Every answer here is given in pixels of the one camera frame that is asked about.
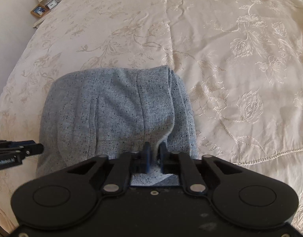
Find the dust spot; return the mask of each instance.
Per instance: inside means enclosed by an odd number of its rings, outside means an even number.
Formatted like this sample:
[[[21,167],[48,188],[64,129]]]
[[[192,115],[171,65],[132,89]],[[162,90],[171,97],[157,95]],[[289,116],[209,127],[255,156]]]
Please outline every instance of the dust spot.
[[[217,223],[205,223],[203,225],[200,225],[199,228],[203,231],[211,232],[213,231],[217,226]]]

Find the mounting hole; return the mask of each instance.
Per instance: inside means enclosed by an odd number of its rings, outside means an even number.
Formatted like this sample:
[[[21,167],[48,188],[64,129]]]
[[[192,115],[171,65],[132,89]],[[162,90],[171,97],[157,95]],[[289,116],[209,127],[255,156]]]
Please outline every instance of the mounting hole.
[[[159,194],[158,191],[151,191],[151,195],[153,195],[153,196],[156,196],[156,195],[158,195],[158,194]]]

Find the black clamp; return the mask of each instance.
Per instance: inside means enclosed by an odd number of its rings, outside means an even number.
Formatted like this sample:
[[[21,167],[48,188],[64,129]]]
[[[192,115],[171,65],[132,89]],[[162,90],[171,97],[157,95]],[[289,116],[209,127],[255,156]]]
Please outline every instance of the black clamp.
[[[42,152],[43,145],[34,141],[0,140],[0,170],[21,165],[26,157]]]

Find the folded gray cloth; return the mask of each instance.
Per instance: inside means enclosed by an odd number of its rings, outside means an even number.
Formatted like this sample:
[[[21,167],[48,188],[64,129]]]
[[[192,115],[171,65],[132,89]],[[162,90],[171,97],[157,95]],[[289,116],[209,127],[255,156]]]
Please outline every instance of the folded gray cloth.
[[[114,159],[141,150],[146,141],[154,159],[162,141],[169,151],[198,158],[191,104],[182,80],[168,66],[73,72],[55,81],[48,93],[37,176],[100,154]],[[150,174],[134,175],[132,185],[153,185],[167,177],[154,166]]]

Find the circular pad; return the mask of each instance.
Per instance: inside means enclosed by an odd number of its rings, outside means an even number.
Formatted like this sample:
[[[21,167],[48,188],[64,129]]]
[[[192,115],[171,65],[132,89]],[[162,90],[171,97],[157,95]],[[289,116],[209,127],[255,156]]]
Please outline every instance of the circular pad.
[[[239,197],[248,205],[265,207],[275,201],[276,194],[268,187],[255,185],[243,188],[239,192]]]
[[[298,196],[288,185],[256,174],[231,174],[216,187],[212,202],[228,221],[250,229],[269,229],[290,222]]]
[[[43,207],[60,206],[66,203],[69,198],[70,191],[68,189],[55,185],[42,187],[33,194],[35,202]]]
[[[62,229],[93,210],[97,193],[83,175],[55,173],[20,186],[11,198],[20,224],[37,229]]]

